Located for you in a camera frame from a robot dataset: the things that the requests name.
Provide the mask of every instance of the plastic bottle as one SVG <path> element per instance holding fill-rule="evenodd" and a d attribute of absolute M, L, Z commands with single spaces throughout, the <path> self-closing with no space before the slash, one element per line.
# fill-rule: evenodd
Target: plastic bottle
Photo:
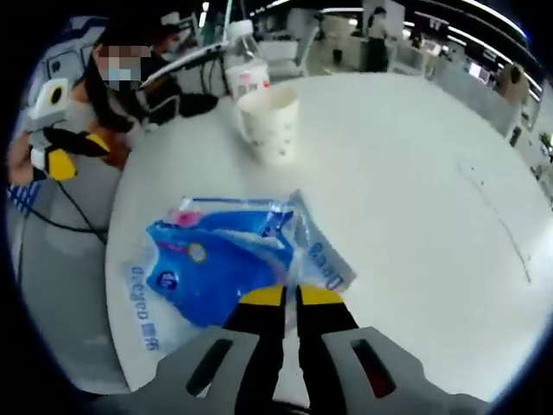
<path fill-rule="evenodd" d="M 230 45 L 225 54 L 225 75 L 232 99 L 237 101 L 251 91 L 268 88 L 269 68 L 253 38 L 251 20 L 231 23 L 227 34 Z"/>

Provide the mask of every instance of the paper cup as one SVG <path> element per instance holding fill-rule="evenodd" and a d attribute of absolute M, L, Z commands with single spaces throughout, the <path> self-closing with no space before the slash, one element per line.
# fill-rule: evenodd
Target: paper cup
<path fill-rule="evenodd" d="M 238 100 L 242 136 L 261 163 L 280 164 L 295 154 L 299 99 L 291 88 L 248 93 Z"/>

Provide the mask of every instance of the white table surface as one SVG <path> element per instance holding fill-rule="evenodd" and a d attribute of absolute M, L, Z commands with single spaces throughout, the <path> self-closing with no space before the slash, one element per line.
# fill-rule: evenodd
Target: white table surface
<path fill-rule="evenodd" d="M 252 161 L 231 127 L 228 99 L 166 124 L 132 151 L 105 263 L 111 332 L 130 389 L 153 379 L 162 357 L 142 344 L 122 273 L 145 227 L 183 195 L 299 188 L 359 274 L 344 296 L 359 326 L 420 359 L 445 391 L 493 399 L 553 310 L 553 214 L 519 154 L 421 78 L 349 73 L 289 84 L 302 106 L 291 165 Z M 296 347 L 287 339 L 285 353 Z M 280 397 L 306 402 L 294 359 L 284 366 Z"/>

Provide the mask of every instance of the white round table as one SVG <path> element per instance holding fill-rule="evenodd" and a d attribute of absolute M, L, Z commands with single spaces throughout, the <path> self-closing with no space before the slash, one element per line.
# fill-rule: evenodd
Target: white round table
<path fill-rule="evenodd" d="M 352 73 L 289 85 L 302 106 L 290 165 L 251 158 L 228 99 L 164 125 L 132 151 L 105 263 L 130 389 L 153 379 L 162 358 L 143 346 L 123 274 L 146 226 L 184 195 L 276 197 L 299 188 L 359 275 L 344 295 L 359 326 L 420 359 L 446 392 L 493 399 L 535 347 L 553 304 L 553 215 L 535 179 L 484 119 L 426 80 Z M 291 386 L 301 372 L 285 367 L 286 393 L 296 394 L 289 400 L 304 401 L 305 389 Z"/>

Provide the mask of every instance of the blue package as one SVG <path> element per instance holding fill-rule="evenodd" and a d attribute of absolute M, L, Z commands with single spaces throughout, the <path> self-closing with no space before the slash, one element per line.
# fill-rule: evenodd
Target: blue package
<path fill-rule="evenodd" d="M 202 216 L 190 227 L 159 220 L 147 229 L 159 252 L 147 284 L 193 324 L 221 326 L 241 297 L 283 282 L 294 250 L 280 229 L 292 216 L 291 212 L 220 212 Z M 227 231 L 275 236 L 281 245 L 269 246 Z"/>

